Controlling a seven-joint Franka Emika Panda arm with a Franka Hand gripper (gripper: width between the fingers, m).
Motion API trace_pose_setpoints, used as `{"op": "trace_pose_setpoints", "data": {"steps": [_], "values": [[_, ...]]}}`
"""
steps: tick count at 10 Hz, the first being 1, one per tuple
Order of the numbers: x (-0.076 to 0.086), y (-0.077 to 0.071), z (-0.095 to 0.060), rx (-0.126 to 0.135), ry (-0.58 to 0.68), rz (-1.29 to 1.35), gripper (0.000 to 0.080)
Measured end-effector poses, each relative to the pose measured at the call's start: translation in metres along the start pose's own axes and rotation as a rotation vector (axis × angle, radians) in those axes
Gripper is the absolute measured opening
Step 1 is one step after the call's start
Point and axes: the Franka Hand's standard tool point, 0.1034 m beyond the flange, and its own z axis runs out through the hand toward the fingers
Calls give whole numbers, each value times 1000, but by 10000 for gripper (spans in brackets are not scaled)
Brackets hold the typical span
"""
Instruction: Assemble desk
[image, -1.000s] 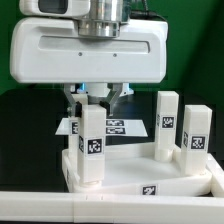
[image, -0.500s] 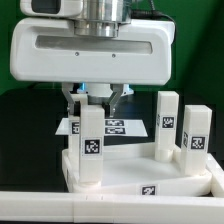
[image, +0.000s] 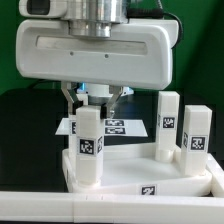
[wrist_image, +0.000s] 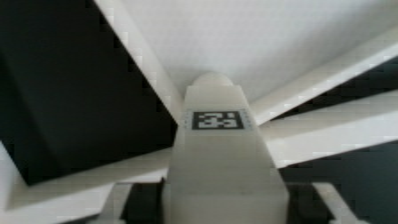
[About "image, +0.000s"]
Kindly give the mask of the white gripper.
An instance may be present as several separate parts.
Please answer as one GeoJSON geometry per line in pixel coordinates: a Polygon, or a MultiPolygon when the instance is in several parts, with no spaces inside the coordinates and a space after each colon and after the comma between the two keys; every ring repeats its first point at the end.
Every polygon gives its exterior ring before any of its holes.
{"type": "Polygon", "coordinates": [[[65,21],[26,20],[17,30],[16,66],[24,77],[62,81],[70,115],[79,106],[75,82],[110,85],[101,118],[112,118],[121,86],[162,90],[171,83],[177,37],[174,20],[133,19],[113,26],[108,38],[72,36],[65,21]]]}

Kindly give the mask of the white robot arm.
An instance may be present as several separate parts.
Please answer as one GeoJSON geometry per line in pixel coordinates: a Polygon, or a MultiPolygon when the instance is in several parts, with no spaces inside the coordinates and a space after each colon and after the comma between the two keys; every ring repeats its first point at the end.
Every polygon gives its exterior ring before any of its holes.
{"type": "Polygon", "coordinates": [[[24,77],[102,84],[112,98],[124,87],[163,90],[172,80],[172,49],[182,23],[164,11],[133,8],[133,0],[20,0],[26,19],[16,35],[16,66],[24,77]]]}

